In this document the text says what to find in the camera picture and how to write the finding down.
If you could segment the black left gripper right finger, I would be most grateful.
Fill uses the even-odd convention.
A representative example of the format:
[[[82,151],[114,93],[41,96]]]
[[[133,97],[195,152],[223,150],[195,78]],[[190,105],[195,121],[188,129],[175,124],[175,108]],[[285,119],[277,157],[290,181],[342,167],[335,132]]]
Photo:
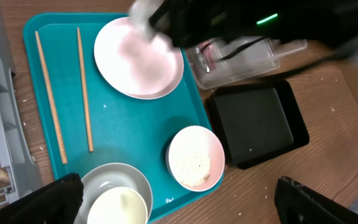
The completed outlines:
[[[358,223],[355,212],[287,176],[278,179],[274,203],[281,224]]]

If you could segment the white cup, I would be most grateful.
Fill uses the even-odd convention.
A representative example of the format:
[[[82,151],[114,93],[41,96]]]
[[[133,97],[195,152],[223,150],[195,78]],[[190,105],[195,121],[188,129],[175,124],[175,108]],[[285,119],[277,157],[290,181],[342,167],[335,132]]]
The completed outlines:
[[[143,197],[128,187],[115,187],[92,204],[87,224],[146,224],[147,205]]]

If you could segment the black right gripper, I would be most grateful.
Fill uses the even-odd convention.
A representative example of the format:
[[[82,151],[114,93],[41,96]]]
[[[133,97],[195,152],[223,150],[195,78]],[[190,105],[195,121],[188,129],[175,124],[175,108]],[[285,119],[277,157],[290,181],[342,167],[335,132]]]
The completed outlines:
[[[242,36],[271,37],[275,24],[261,21],[290,6],[286,0],[166,0],[149,24],[171,38],[173,46],[188,48],[213,38],[230,42]]]

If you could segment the pink bowl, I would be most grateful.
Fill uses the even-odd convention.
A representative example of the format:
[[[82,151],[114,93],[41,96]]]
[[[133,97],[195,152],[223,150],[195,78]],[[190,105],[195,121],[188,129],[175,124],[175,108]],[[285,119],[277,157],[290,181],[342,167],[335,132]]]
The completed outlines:
[[[171,176],[185,189],[204,192],[221,179],[225,167],[223,145],[208,128],[188,126],[174,135],[165,162]]]

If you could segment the large white plate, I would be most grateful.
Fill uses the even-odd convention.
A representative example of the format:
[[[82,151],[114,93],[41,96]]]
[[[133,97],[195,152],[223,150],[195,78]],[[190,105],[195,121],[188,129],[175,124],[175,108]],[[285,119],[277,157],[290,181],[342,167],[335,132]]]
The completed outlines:
[[[181,82],[184,61],[161,34],[147,41],[128,17],[108,22],[97,34],[94,60],[117,91],[142,100],[170,94]]]

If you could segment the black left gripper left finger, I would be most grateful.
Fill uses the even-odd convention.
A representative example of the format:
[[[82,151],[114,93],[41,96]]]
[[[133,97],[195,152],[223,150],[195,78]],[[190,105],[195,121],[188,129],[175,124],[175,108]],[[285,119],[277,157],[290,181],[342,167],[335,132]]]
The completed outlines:
[[[0,209],[0,224],[73,223],[83,189],[79,174],[67,174]]]

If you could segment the grey bowl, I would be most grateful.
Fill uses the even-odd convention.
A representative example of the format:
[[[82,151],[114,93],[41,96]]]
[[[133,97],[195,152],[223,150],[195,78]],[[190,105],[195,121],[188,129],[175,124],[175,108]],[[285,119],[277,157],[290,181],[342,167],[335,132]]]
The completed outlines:
[[[139,169],[119,162],[104,164],[89,171],[81,181],[84,185],[83,202],[74,223],[86,223],[94,201],[102,193],[115,187],[128,187],[140,193],[147,206],[147,219],[150,218],[153,206],[152,188]]]

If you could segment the white tissue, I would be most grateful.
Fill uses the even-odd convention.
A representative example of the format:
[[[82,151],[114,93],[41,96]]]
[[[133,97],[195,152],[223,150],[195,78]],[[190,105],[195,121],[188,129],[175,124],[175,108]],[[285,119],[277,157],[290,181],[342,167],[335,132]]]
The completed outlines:
[[[129,8],[129,19],[135,31],[147,42],[153,41],[159,29],[157,10],[163,0],[135,0]]]

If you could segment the red snack wrapper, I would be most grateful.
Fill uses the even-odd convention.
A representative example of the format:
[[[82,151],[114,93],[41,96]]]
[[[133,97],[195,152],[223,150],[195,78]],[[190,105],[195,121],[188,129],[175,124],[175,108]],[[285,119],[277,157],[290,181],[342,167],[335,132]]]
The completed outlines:
[[[205,42],[200,48],[201,64],[206,73],[212,72],[216,69],[216,62],[213,57],[213,44]]]

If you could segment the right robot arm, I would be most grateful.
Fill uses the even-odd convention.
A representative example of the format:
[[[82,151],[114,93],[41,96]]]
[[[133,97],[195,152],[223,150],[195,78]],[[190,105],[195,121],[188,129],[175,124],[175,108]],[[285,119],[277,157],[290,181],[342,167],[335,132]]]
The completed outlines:
[[[168,0],[148,23],[182,48],[245,36],[337,47],[358,36],[358,0]]]

